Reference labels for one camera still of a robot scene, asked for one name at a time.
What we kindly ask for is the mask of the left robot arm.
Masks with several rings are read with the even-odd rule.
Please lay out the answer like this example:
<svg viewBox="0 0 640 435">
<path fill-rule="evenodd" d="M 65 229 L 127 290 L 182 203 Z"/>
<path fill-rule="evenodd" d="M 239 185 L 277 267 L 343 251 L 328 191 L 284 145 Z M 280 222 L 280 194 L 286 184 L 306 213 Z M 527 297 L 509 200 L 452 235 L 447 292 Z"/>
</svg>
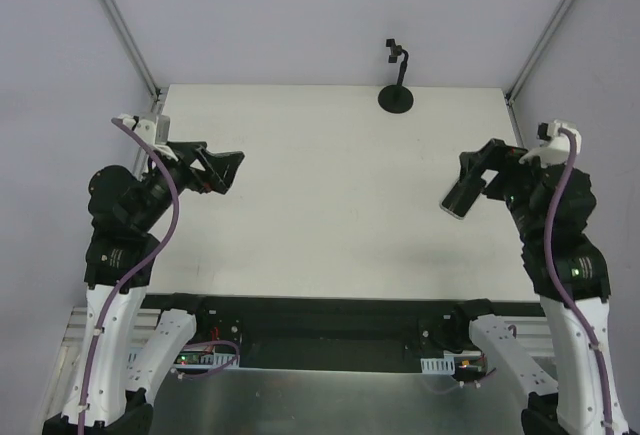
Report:
<svg viewBox="0 0 640 435">
<path fill-rule="evenodd" d="M 87 320 L 78 365 L 61 412 L 43 424 L 45 434 L 146 434 L 165 377 L 190 356 L 230 351 L 224 367 L 240 358 L 236 341 L 222 339 L 199 295 L 176 293 L 134 360 L 128 358 L 138 312 L 153 263 L 167 239 L 152 227 L 167 210 L 179 210 L 185 190 L 226 194 L 245 156 L 213 154 L 204 142 L 171 142 L 153 154 L 141 178 L 107 166 L 89 183 L 93 234 L 86 252 Z"/>
</svg>

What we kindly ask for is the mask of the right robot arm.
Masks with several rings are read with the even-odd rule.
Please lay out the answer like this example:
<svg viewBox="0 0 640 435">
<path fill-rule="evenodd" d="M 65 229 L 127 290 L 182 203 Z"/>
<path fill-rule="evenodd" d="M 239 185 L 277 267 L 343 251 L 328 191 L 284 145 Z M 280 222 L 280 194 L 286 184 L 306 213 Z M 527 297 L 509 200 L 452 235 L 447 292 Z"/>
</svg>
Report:
<svg viewBox="0 0 640 435">
<path fill-rule="evenodd" d="M 486 299 L 459 304 L 442 347 L 474 347 L 505 378 L 526 434 L 630 434 L 608 346 L 611 288 L 602 252 L 585 234 L 596 207 L 578 142 L 563 129 L 534 150 L 492 139 L 459 156 L 459 176 L 441 203 L 463 218 L 479 196 L 501 201 L 515 223 L 522 260 L 549 327 L 550 377 L 498 319 Z"/>
</svg>

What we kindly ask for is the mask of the black phone stand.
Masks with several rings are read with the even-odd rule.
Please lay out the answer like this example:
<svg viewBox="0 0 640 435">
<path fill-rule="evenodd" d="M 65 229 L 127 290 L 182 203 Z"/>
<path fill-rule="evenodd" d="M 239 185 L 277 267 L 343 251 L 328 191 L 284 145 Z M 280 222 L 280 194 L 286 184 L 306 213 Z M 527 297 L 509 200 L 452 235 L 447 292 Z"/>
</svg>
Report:
<svg viewBox="0 0 640 435">
<path fill-rule="evenodd" d="M 414 104 L 412 92 L 404 85 L 404 78 L 408 69 L 409 53 L 402 45 L 397 44 L 394 38 L 386 40 L 385 46 L 390 50 L 388 62 L 395 64 L 401 58 L 396 82 L 382 88 L 378 94 L 378 104 L 386 112 L 391 114 L 403 114 L 408 112 Z"/>
</svg>

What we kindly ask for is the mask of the black smartphone clear case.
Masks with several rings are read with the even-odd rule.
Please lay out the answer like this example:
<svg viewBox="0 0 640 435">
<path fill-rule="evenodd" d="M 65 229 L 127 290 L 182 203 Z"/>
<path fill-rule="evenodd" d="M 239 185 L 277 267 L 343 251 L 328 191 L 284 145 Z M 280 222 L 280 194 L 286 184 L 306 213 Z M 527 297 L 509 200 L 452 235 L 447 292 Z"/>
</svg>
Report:
<svg viewBox="0 0 640 435">
<path fill-rule="evenodd" d="M 440 202 L 440 207 L 456 219 L 464 219 L 486 187 L 483 178 L 457 180 Z"/>
</svg>

